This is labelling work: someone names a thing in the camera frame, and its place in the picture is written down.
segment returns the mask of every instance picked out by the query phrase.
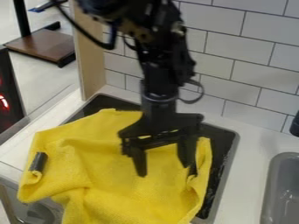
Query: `wooden board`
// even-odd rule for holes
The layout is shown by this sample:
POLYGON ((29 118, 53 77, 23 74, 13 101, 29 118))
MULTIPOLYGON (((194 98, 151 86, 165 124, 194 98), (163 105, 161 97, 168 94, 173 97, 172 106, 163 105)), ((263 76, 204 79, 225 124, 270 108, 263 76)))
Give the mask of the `wooden board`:
MULTIPOLYGON (((94 37, 102 40, 102 25, 83 14, 74 0, 70 1, 73 16, 94 37)), ((76 58, 79 64, 80 87, 83 100, 88 100, 106 84, 103 50, 74 31, 76 58)))
POLYGON ((58 63, 74 53, 73 37, 57 31, 42 29, 32 35, 12 40, 5 45, 12 51, 25 53, 58 63))

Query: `yellow towel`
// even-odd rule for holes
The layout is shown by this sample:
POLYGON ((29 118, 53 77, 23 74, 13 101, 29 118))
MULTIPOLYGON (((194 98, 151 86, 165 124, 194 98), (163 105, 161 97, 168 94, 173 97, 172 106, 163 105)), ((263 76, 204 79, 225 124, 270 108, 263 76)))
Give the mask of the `yellow towel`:
POLYGON ((189 223, 202 207, 212 164, 210 140, 198 141, 198 176, 188 177, 176 145, 147 151, 148 175, 136 175, 121 154, 121 130, 140 112, 105 109, 36 134, 18 191, 29 203, 52 199, 65 208, 64 224, 189 223), (41 172, 28 171, 38 151, 48 159, 41 172))

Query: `sink basin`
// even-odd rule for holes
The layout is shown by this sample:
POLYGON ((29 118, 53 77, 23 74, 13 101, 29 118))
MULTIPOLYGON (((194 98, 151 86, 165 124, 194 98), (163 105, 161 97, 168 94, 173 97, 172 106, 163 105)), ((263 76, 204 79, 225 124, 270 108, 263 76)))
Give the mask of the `sink basin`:
POLYGON ((261 224, 299 221, 299 153, 285 152, 270 163, 261 224))
MULTIPOLYGON (((108 95, 98 94, 64 123, 74 122, 82 117, 90 116, 101 109, 111 108, 118 110, 140 110, 140 105, 108 95)), ((239 142, 239 136, 231 130, 221 129, 206 123, 202 124, 201 135, 211 139, 213 150, 212 168, 204 204, 191 223, 211 224, 216 217, 219 202, 233 162, 234 153, 239 142)))

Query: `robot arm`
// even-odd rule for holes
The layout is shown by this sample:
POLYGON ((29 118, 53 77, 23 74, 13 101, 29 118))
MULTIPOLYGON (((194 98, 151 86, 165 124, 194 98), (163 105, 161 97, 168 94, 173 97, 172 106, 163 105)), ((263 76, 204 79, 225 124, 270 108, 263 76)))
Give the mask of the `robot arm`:
MULTIPOLYGON (((177 144, 177 155, 182 165, 195 165, 203 116, 176 112, 178 88, 191 81, 196 65, 188 52, 186 28, 180 11, 171 0, 77 2, 84 13, 111 27, 110 42, 107 44, 87 36, 98 46, 113 49, 117 31, 135 40, 135 45, 128 45, 124 38, 125 43, 137 52, 143 70, 143 116, 119 132, 122 153, 133 158, 141 177, 147 174, 145 151, 158 146, 177 144)), ((84 34, 83 29, 76 28, 84 34)), ((184 102, 194 103, 201 97, 184 102)))

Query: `countertop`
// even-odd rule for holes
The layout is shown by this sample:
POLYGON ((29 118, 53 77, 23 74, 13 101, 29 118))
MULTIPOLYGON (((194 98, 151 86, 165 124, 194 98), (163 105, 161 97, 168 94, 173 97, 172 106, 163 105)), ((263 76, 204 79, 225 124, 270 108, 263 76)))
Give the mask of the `countertop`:
MULTIPOLYGON (((117 87, 105 86, 100 93, 140 102, 139 94, 117 87)), ((18 182, 34 134, 60 125, 84 103, 78 89, 0 146, 0 175, 18 182)), ((240 136, 214 224, 259 223, 269 162, 281 152, 299 152, 299 138, 220 116, 204 115, 206 123, 233 130, 240 136)))

